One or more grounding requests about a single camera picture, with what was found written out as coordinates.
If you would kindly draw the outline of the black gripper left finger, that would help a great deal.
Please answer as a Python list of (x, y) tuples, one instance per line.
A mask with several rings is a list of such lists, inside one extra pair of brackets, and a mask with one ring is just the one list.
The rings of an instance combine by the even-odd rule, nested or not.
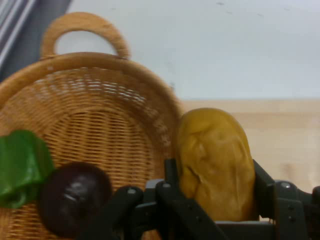
[(119, 188), (82, 233), (84, 240), (140, 240), (157, 230), (163, 240), (225, 240), (226, 234), (178, 183), (176, 160), (164, 162), (165, 178), (154, 188)]

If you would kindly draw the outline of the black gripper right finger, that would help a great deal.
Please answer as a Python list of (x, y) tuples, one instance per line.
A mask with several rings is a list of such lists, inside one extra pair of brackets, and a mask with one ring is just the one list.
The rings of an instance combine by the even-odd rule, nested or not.
[(292, 182), (274, 180), (256, 161), (254, 194), (262, 218), (273, 220), (274, 240), (320, 238), (320, 192), (300, 190)]

